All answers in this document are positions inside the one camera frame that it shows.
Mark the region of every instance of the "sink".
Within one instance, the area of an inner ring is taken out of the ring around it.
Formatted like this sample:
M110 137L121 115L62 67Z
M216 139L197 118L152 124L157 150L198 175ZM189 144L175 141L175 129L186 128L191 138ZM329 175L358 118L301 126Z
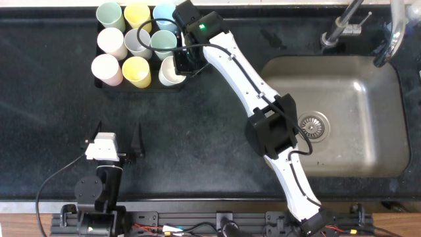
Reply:
M309 176L399 176L409 163L401 89L395 69L373 57L279 57L262 78L297 104L314 152L301 156ZM301 135L299 149L308 150Z

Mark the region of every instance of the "black countertop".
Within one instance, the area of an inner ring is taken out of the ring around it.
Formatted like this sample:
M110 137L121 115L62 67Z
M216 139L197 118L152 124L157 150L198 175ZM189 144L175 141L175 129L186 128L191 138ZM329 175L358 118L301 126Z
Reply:
M324 53L372 55L389 9L365 7L353 21L368 10L374 16L361 36L342 38L337 49ZM217 11L260 72L274 57L321 55L320 34L343 6ZM104 131L117 133L123 150L136 123L142 125L147 156L125 166L121 201L285 199L276 175L249 147L245 111L215 69L191 78L178 93L105 93L93 85L90 71L96 37L95 9L0 10L1 200L33 200L48 176L81 154L80 142L100 120ZM406 171L396 178L310 177L319 199L421 198L420 42L419 31L406 37L392 61L410 138ZM95 166L79 161L45 187L43 197L73 200L76 181L94 174Z

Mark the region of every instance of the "white wall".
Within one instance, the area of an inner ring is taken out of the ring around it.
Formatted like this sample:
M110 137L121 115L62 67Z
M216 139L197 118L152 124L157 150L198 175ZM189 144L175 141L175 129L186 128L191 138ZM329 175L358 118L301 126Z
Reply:
M112 0L0 0L0 7L83 7ZM148 5L177 0L115 0L121 5L144 2ZM195 5L346 5L351 0L192 0ZM365 0L364 4L389 4L388 0Z

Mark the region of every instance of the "wooden floor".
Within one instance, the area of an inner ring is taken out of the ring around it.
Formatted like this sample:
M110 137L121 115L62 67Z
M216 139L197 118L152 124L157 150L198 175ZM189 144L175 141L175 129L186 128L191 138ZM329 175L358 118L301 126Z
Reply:
M421 236L421 213L376 213L373 218L377 227L404 237ZM42 214L41 221L49 233L51 215ZM0 214L0 225L0 237L41 236L34 214Z

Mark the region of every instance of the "white cup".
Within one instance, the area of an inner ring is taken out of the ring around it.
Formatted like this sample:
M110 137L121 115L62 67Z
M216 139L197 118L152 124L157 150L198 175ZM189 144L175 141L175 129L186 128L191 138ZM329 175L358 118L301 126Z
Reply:
M153 18L165 18L169 20L174 20L172 18L172 13L176 10L176 6L174 4L160 4L157 5L152 12ZM165 21L165 20L158 20L157 25L161 30L168 30L172 33L176 33L178 31L177 25Z
M106 28L117 28L121 32L126 30L123 12L117 3L104 3L97 9L97 19Z
M152 35L151 46L157 49L170 49L177 46L177 37L168 30L159 30ZM156 51L160 60L172 56L171 51Z
M123 33L117 28L105 28L98 34L98 46L109 55L122 60L127 56Z
M138 29L133 29L127 32L124 36L124 45L126 45L127 49L132 52L134 56L143 57L144 59L149 60L152 57L152 50L145 48L139 43L137 40L137 30ZM141 29L139 37L145 45L151 46L151 36L146 30Z
M182 83L186 76L177 75L176 68L174 66L174 57L169 56L161 63L161 68L159 69L159 81L164 86L173 86L179 83Z
M91 70L95 77L110 86L117 86L123 81L120 65L112 55L98 55L92 61Z

